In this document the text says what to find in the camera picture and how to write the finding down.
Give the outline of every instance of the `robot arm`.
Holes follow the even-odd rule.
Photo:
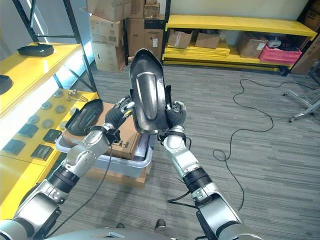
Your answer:
[[[179,101],[176,101],[175,105],[179,111],[167,110],[171,129],[164,136],[163,146],[198,207],[196,216],[203,232],[209,240],[261,240],[262,238],[244,225],[231,201],[186,148],[186,106]]]
[[[114,141],[120,140],[119,126],[131,115],[134,102],[122,98],[106,114],[102,126],[94,126],[83,141],[73,147],[66,159],[20,204],[13,219],[0,221],[0,240],[26,240],[45,237],[61,214],[60,204],[78,180],[92,168]]]

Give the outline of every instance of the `brown box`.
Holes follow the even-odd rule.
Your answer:
[[[130,19],[143,19],[144,18],[145,0],[132,0]]]
[[[294,74],[306,74],[312,65],[320,58],[320,35],[318,35],[306,50],[306,52],[296,62],[291,72]]]
[[[127,21],[129,56],[145,48],[145,20],[130,18]]]
[[[120,72],[125,66],[125,48],[105,43],[91,43],[96,68],[112,73]]]
[[[315,0],[311,6],[311,10],[320,14],[320,0]]]
[[[131,14],[131,0],[87,0],[88,12],[112,22],[126,19]]]
[[[160,3],[144,5],[144,18],[156,19],[160,14]]]
[[[163,29],[145,29],[144,45],[145,48],[152,51],[153,54],[161,60]]]
[[[156,4],[157,0],[145,0],[145,4]]]
[[[320,14],[309,10],[305,15],[303,24],[313,31],[317,31],[320,27]]]
[[[112,44],[117,47],[121,45],[123,21],[109,21],[102,17],[90,16],[91,42],[98,44]]]
[[[144,170],[141,173],[141,176],[137,178],[129,177],[126,175],[122,175],[120,173],[115,173],[108,171],[106,174],[105,182],[111,182],[115,184],[121,184],[125,186],[129,186],[132,188],[139,188],[144,189],[146,184],[146,178],[147,178],[147,167],[144,168]],[[105,170],[100,168],[91,168],[89,171],[86,172],[85,176],[92,179],[102,179],[105,175]]]
[[[198,37],[196,38],[195,46],[200,48],[215,49],[217,48],[219,41],[219,34],[206,34],[199,32]]]
[[[98,121],[95,125],[100,126],[105,123],[105,116],[113,106],[114,104],[112,103],[103,103],[103,112],[99,116]],[[119,130],[121,141],[112,145],[112,156],[132,160],[135,154],[137,144],[139,143],[141,137],[141,134],[136,131],[133,117],[130,116],[119,127]],[[65,142],[70,146],[75,146],[84,139],[84,136],[75,136],[67,130],[64,131],[62,137],[65,140]],[[110,149],[108,148],[106,149],[105,154],[108,155],[109,153]]]
[[[242,58],[255,59],[259,57],[267,42],[261,34],[246,31],[241,33],[236,48]]]
[[[193,32],[175,31],[170,29],[168,44],[170,47],[185,49],[189,46]]]

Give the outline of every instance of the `yellow shelving unit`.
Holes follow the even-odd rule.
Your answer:
[[[30,57],[15,52],[0,62],[0,74],[9,76],[13,81],[12,87],[0,95],[0,119],[52,77],[74,53],[81,50],[80,44],[50,44],[53,45],[54,52],[49,56]]]
[[[291,34],[311,37],[311,40],[317,35],[315,31],[298,21],[239,16],[170,15],[165,30],[167,31],[168,28]]]
[[[212,56],[210,54],[189,54],[181,51],[172,51],[169,47],[166,47],[163,54],[164,60],[175,59],[175,61],[183,60],[195,60],[195,61],[215,61],[224,63],[238,63],[238,64],[254,64],[254,65],[278,65],[274,62],[261,62],[259,58],[244,58],[240,57],[237,49],[234,46],[230,47],[230,54],[227,57]]]
[[[38,127],[32,138],[28,138],[17,133],[12,139],[20,140],[25,143],[23,149],[18,155],[0,151],[0,176],[1,176],[1,200],[0,200],[0,220],[12,218],[16,212],[22,197],[36,183],[41,182],[50,172],[52,166],[57,161],[60,152],[56,149],[54,143],[45,142],[44,136],[49,129],[64,131],[60,128],[62,121],[67,121],[72,116],[71,108],[81,109],[86,102],[80,99],[81,96],[88,101],[98,98],[96,92],[78,91],[72,96],[72,100],[67,100],[67,89],[61,89],[63,96],[51,96],[48,101],[52,104],[50,109],[39,109],[35,114],[39,117],[39,121],[35,124]],[[56,113],[55,108],[59,105],[65,107],[62,113]],[[53,126],[44,128],[42,122],[46,119],[53,121]],[[31,157],[36,147],[41,145],[53,148],[52,153],[47,160]]]
[[[313,40],[317,33],[298,21],[237,17],[237,16],[210,16],[210,15],[170,15],[165,26],[180,29],[216,29],[216,30],[236,30],[264,32],[275,34],[289,34],[309,37]],[[231,67],[247,68],[257,70],[277,71],[279,66],[287,66],[289,69],[292,64],[279,64],[276,62],[264,62],[258,58],[240,57],[237,49],[230,46],[230,53],[226,57],[221,53],[205,51],[203,49],[174,49],[166,46],[162,55],[165,64],[198,65],[211,67]]]

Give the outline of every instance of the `pink container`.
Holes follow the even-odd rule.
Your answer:
[[[259,56],[259,59],[262,62],[295,64],[301,54],[301,51],[284,51],[277,48],[269,48],[268,46],[265,46]]]

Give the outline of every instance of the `person's foot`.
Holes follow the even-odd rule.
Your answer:
[[[115,226],[116,229],[124,229],[125,228],[125,225],[123,225],[122,223],[118,223],[116,226]]]
[[[166,226],[166,221],[160,218],[158,219],[158,221],[156,221],[154,229],[157,229],[158,227],[165,227],[165,226]]]

